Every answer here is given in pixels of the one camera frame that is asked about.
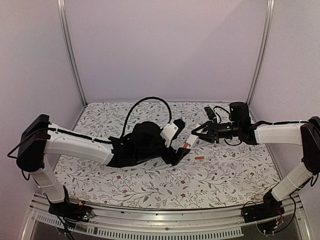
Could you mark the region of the white remote control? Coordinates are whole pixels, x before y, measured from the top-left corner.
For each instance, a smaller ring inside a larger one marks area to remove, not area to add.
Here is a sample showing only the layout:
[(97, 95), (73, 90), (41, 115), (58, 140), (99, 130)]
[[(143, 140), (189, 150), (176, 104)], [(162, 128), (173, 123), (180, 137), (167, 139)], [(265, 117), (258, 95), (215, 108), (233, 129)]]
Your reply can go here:
[(192, 146), (197, 142), (199, 138), (194, 135), (194, 134), (190, 134), (190, 136), (187, 138), (185, 143), (188, 143), (188, 148), (187, 149), (191, 149)]

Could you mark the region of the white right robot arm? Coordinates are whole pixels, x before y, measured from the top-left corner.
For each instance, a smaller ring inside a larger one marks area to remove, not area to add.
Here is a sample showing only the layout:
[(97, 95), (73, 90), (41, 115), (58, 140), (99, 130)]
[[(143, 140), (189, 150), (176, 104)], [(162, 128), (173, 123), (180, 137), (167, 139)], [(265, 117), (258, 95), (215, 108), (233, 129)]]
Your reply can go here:
[(269, 218), (278, 210), (278, 203), (306, 182), (320, 175), (320, 118), (313, 116), (307, 120), (252, 122), (249, 106), (245, 102), (229, 104), (229, 121), (218, 122), (217, 114), (211, 107), (204, 109), (208, 121), (192, 130), (199, 139), (217, 144), (221, 139), (238, 140), (246, 145), (292, 145), (302, 150), (300, 163), (264, 196), (258, 213)]

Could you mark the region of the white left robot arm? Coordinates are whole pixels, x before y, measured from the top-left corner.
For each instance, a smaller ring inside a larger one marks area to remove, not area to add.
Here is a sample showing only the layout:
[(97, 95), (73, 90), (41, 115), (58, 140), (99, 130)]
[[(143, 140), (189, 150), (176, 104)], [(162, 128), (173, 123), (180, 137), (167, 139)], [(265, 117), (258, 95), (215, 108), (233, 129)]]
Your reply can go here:
[(75, 211), (74, 205), (67, 200), (67, 191), (49, 167), (47, 155), (86, 159), (111, 168), (137, 166), (155, 158), (175, 166), (191, 150), (189, 143), (178, 149), (172, 147), (185, 125), (182, 119), (164, 127), (145, 121), (136, 124), (131, 133), (104, 139), (61, 128), (51, 123), (48, 115), (41, 114), (22, 133), (19, 144), (7, 156), (33, 177), (63, 217), (70, 217)]

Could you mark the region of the floral patterned table mat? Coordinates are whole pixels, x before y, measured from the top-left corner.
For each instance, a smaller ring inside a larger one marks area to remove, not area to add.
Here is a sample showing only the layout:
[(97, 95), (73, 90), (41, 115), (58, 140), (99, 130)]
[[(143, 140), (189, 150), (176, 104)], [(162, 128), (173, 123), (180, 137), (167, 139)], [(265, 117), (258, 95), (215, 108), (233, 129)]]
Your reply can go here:
[[(172, 143), (181, 147), (197, 124), (207, 121), (200, 102), (145, 101), (90, 103), (75, 131), (94, 137), (119, 137), (137, 123), (159, 126), (168, 117), (186, 126)], [(199, 209), (260, 202), (280, 178), (264, 145), (250, 146), (236, 138), (211, 144), (199, 140), (176, 166), (160, 158), (133, 167), (112, 168), (86, 159), (61, 156), (54, 174), (72, 199), (151, 209)]]

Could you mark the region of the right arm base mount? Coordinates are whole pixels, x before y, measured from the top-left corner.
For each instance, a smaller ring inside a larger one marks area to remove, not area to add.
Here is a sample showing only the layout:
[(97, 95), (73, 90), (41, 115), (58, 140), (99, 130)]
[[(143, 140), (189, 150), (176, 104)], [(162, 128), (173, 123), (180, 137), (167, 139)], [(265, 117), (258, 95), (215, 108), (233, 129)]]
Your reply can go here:
[(264, 235), (275, 234), (276, 230), (284, 222), (285, 209), (281, 201), (277, 201), (269, 190), (263, 196), (262, 203), (246, 202), (241, 209), (241, 216), (245, 223), (258, 222), (273, 218), (257, 224), (257, 229)]

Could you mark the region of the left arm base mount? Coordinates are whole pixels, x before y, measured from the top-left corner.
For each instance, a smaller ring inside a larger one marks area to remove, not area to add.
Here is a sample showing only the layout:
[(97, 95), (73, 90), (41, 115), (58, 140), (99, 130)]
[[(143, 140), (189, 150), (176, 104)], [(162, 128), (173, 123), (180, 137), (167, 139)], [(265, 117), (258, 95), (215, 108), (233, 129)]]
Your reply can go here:
[(50, 205), (48, 212), (56, 215), (60, 219), (63, 218), (70, 226), (73, 223), (84, 222), (88, 223), (90, 219), (95, 216), (93, 208), (86, 205), (85, 201), (78, 203), (70, 202), (69, 194), (65, 186), (63, 186), (64, 199), (61, 202), (52, 203), (48, 197), (48, 203)]

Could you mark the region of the right aluminium frame post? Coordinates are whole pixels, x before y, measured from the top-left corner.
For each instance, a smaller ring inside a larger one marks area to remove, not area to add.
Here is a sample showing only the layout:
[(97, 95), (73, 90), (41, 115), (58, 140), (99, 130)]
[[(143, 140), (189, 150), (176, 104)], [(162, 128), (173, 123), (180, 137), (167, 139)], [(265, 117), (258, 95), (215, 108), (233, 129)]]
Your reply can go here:
[(257, 85), (258, 85), (258, 81), (259, 81), (259, 77), (260, 77), (261, 70), (263, 67), (264, 58), (265, 58), (267, 46), (268, 46), (269, 35), (270, 35), (271, 28), (272, 28), (274, 8), (275, 8), (275, 1), (268, 0), (267, 4), (266, 4), (265, 20), (264, 20), (264, 25), (263, 25), (263, 30), (262, 30), (262, 37), (261, 37), (258, 57), (257, 57), (257, 61), (255, 64), (255, 68), (254, 68), (250, 88), (248, 91), (248, 95), (246, 98), (246, 103), (249, 106), (253, 102), (253, 99), (254, 99), (254, 96), (256, 93), (256, 89), (257, 89)]

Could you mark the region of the aluminium frame post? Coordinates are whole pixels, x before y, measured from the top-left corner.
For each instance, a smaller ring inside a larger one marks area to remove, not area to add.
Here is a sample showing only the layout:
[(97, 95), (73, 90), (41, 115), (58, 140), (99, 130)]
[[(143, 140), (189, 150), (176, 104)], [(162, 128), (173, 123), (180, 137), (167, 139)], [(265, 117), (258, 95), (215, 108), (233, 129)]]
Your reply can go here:
[(79, 70), (76, 62), (76, 57), (73, 50), (73, 45), (72, 45), (72, 40), (71, 40), (71, 35), (70, 35), (70, 30), (68, 25), (66, 3), (64, 0), (57, 0), (56, 2), (57, 2), (59, 21), (60, 21), (61, 30), (62, 30), (62, 36), (63, 36), (64, 45), (66, 48), (67, 58), (69, 61), (74, 84), (75, 84), (80, 102), (85, 107), (88, 105), (88, 102), (85, 96), (85, 91), (81, 82), (81, 78), (80, 78), (80, 74), (79, 74)]
[(250, 88), (248, 91), (248, 95), (246, 98), (246, 103), (249, 106), (253, 102), (253, 99), (254, 99), (254, 96), (256, 93), (256, 89), (257, 89), (257, 85), (258, 85), (258, 81), (259, 81), (259, 77), (260, 77), (261, 70), (263, 67), (264, 58), (265, 58), (267, 46), (268, 46), (269, 35), (270, 35), (271, 28), (272, 28), (274, 8), (275, 8), (275, 1), (268, 0), (267, 4), (266, 4), (265, 20), (264, 20), (264, 25), (263, 25), (263, 30), (262, 30), (262, 37), (261, 37), (258, 57), (257, 57), (257, 61), (255, 64), (255, 68), (254, 68)]

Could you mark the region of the front aluminium rail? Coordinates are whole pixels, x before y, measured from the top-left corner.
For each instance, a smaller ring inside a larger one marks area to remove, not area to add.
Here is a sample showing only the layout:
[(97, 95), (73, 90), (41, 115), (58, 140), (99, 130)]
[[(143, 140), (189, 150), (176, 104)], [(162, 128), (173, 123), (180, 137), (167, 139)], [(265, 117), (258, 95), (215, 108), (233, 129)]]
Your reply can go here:
[(24, 240), (311, 240), (298, 195), (283, 201), (279, 228), (266, 233), (272, 219), (245, 222), (242, 206), (204, 209), (147, 209), (92, 203), (95, 216), (65, 229), (36, 193), (22, 230)]

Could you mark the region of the left aluminium frame post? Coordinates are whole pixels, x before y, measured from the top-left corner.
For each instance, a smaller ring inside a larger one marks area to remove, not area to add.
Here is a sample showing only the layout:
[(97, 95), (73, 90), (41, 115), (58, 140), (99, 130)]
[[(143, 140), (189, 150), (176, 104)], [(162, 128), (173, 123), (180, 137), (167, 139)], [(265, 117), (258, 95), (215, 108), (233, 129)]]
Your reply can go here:
[(73, 45), (72, 45), (72, 40), (71, 40), (71, 35), (70, 35), (70, 30), (68, 25), (66, 3), (64, 0), (57, 0), (56, 2), (57, 2), (59, 21), (60, 21), (61, 30), (62, 30), (62, 36), (63, 36), (64, 45), (66, 48), (67, 58), (69, 61), (74, 84), (75, 84), (80, 102), (85, 107), (88, 105), (88, 102), (85, 96), (85, 91), (81, 82), (81, 78), (80, 78), (80, 74), (79, 74), (79, 70), (76, 62), (76, 57), (73, 50)]

